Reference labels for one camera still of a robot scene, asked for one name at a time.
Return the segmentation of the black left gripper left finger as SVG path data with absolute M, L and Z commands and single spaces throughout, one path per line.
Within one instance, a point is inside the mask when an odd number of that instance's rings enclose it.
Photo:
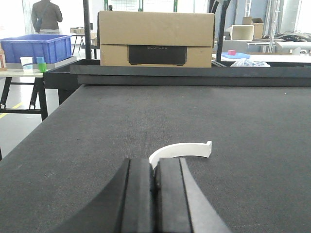
M 151 233 L 154 230 L 152 167 L 126 158 L 110 182 L 55 233 Z

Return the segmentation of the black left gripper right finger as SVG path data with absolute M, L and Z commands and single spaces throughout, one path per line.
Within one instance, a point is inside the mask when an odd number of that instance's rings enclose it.
M 229 233 L 194 180 L 184 158 L 160 159 L 156 168 L 157 233 Z

